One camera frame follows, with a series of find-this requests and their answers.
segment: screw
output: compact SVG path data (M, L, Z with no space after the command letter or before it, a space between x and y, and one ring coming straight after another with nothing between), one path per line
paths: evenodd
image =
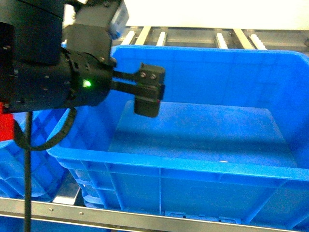
M11 47L10 47L10 46L4 46L3 49L4 49L4 50L10 50Z
M98 59L99 59L99 61L100 61L101 63L103 63L103 62L105 61L104 57L99 57Z

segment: metal rail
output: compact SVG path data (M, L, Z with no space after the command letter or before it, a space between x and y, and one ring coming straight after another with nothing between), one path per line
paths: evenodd
M0 215L24 218L24 200L0 198ZM32 202L32 219L132 232L287 232L264 227L42 202Z

